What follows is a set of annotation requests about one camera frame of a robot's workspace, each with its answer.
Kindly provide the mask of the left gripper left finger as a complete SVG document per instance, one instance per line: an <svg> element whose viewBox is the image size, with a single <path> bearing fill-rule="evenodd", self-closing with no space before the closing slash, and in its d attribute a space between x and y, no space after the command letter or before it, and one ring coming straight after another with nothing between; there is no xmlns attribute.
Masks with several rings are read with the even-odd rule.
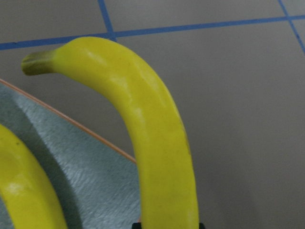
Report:
<svg viewBox="0 0 305 229"><path fill-rule="evenodd" d="M141 223L140 222L135 222L132 224L132 229L141 229Z"/></svg>

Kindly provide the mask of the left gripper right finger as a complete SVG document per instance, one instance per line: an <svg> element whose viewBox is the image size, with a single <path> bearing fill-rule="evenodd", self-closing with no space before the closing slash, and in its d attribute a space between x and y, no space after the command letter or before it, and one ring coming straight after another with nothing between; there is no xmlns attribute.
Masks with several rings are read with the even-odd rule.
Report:
<svg viewBox="0 0 305 229"><path fill-rule="evenodd" d="M204 226L204 224L203 223L199 223L199 229L205 229L205 226Z"/></svg>

